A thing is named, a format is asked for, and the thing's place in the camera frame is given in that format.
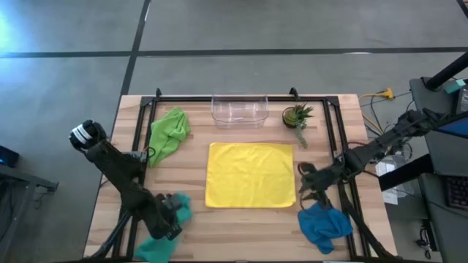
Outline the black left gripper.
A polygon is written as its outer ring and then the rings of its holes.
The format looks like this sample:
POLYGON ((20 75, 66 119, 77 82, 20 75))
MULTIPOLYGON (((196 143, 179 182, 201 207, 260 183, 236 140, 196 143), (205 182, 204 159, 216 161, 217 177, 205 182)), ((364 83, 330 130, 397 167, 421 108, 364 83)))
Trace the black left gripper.
POLYGON ((175 239, 182 231, 177 212, 182 208, 180 199, 157 199, 156 211, 149 221, 148 230, 154 239, 175 239))

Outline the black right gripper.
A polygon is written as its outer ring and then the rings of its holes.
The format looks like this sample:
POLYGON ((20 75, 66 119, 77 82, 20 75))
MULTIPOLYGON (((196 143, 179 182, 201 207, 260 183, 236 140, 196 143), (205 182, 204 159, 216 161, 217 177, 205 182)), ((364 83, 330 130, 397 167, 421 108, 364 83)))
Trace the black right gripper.
POLYGON ((303 181, 299 189, 300 200, 314 199, 323 210, 331 209, 331 201, 324 191, 345 173, 346 169, 338 164, 323 169, 316 169, 311 163, 303 163, 303 181))

